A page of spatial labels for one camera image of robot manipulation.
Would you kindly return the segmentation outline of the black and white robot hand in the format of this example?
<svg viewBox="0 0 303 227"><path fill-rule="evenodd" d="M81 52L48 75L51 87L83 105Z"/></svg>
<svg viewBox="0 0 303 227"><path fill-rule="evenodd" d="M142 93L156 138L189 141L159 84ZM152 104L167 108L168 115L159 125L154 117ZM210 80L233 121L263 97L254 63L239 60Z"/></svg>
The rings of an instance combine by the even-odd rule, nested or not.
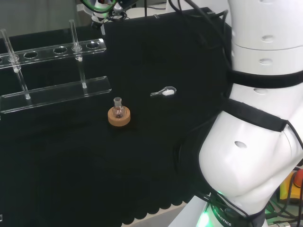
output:
<svg viewBox="0 0 303 227"><path fill-rule="evenodd" d="M121 22L127 18L118 0L81 0L87 14L91 15L91 26L100 29L106 22Z"/></svg>

